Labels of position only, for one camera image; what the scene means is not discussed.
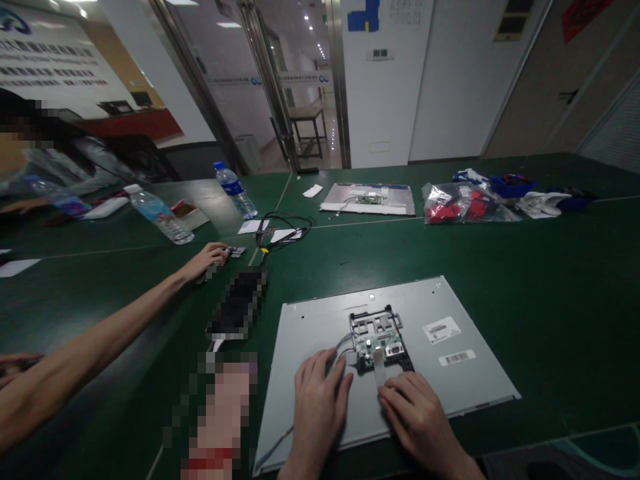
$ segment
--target cable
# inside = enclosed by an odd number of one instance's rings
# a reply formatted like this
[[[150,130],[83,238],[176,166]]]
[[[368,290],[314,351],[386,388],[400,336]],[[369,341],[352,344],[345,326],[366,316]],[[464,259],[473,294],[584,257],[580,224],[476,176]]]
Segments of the cable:
[[[330,216],[329,220],[331,220],[332,218],[335,218],[335,217],[339,217],[340,216],[340,212],[342,212],[342,210],[347,208],[347,205],[350,204],[350,202],[352,202],[354,200],[358,200],[358,198],[357,197],[350,197],[350,198],[346,199],[345,200],[345,204],[342,206],[342,208],[340,208],[340,210],[338,210],[336,213],[334,213],[332,216]]]
[[[347,340],[349,340],[350,338],[352,338],[354,336],[356,336],[355,332],[349,332],[344,337],[342,337],[338,343],[336,343],[335,348],[336,349],[340,348],[340,345],[342,345],[344,342],[346,342]],[[344,352],[347,352],[349,350],[354,350],[355,351],[355,348],[350,347],[350,348],[344,350]],[[262,465],[264,465],[265,462],[267,460],[269,460],[270,456],[273,455],[273,452],[275,452],[275,450],[278,448],[278,446],[280,446],[280,444],[282,443],[282,440],[287,438],[291,434],[291,432],[293,432],[293,425],[290,426],[290,428],[286,432],[284,432],[284,434],[282,434],[282,436],[280,438],[278,438],[278,440],[273,444],[273,446],[262,457],[260,457],[258,460],[256,460],[255,467],[254,467],[255,471],[260,470],[260,467],[262,467]]]
[[[270,242],[267,245],[263,245],[263,238],[267,233],[264,230],[265,221],[271,220],[271,219],[282,220],[284,223],[286,223],[289,226],[289,228],[293,229],[294,231],[284,236],[278,241]],[[307,226],[302,228],[296,228],[293,226],[290,220],[300,220],[300,221],[306,222]],[[305,238],[309,233],[309,231],[311,230],[312,226],[313,226],[313,220],[310,220],[304,217],[297,217],[295,215],[290,215],[288,213],[273,211],[264,215],[262,220],[260,220],[260,226],[258,226],[258,230],[255,233],[256,246],[264,254],[262,257],[262,261],[260,262],[260,266],[264,265],[264,262],[267,259],[267,255],[273,252],[274,250],[280,250],[280,248],[286,247],[290,243],[294,243]],[[298,233],[300,233],[300,238],[294,238]]]

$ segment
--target plastic bag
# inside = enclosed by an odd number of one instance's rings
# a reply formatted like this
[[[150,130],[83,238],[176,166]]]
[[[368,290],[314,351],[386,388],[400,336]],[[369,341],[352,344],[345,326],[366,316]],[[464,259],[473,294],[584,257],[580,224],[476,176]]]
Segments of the plastic bag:
[[[487,190],[471,182],[427,183],[422,187],[425,223],[515,222],[514,212],[500,205]]]

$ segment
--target hand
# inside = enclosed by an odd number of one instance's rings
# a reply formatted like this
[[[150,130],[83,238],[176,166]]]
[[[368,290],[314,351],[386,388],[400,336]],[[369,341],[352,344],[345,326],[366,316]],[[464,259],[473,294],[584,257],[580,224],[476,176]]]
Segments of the hand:
[[[335,348],[308,358],[295,374],[293,447],[280,470],[280,479],[316,479],[345,423],[353,374],[342,377],[346,358],[340,357],[325,376]]]
[[[39,353],[0,355],[0,389],[6,387],[22,373],[21,363],[42,358]]]
[[[404,372],[388,379],[378,392],[400,443],[426,470],[444,479],[484,479],[422,375]]]
[[[42,197],[31,199],[31,200],[20,200],[7,205],[2,210],[0,210],[0,213],[9,213],[13,211],[19,211],[20,215],[24,215],[25,213],[33,210],[34,208],[44,207],[45,205],[48,205],[48,204],[49,202],[47,201],[47,199]]]
[[[214,263],[222,267],[227,262],[227,254],[223,250],[227,247],[228,245],[220,242],[206,244],[200,253],[178,270],[177,275],[185,281],[193,281]]]

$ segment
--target floor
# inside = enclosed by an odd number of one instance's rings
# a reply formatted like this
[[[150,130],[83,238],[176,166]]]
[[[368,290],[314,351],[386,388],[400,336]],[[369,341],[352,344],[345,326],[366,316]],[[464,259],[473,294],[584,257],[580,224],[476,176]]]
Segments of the floor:
[[[328,132],[328,140],[320,140],[323,158],[313,157],[308,159],[300,159],[302,168],[317,167],[320,170],[341,169],[342,160],[340,158],[340,142],[338,140],[338,125],[335,114],[335,96],[333,93],[324,93],[322,98],[323,108],[325,111],[325,124]],[[318,132],[323,134],[322,119],[317,120]],[[303,137],[314,135],[313,122],[298,122],[298,130]],[[311,149],[312,153],[317,152],[317,147]],[[282,156],[280,146],[277,141],[273,141],[264,148],[262,152],[262,168],[259,174],[276,173],[289,171],[289,167]]]

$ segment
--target wall outlet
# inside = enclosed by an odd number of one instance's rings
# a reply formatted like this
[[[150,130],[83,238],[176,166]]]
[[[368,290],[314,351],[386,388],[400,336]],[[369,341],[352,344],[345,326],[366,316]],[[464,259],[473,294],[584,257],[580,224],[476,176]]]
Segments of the wall outlet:
[[[394,60],[394,58],[395,58],[394,49],[367,50],[368,61],[386,61],[386,60]]]

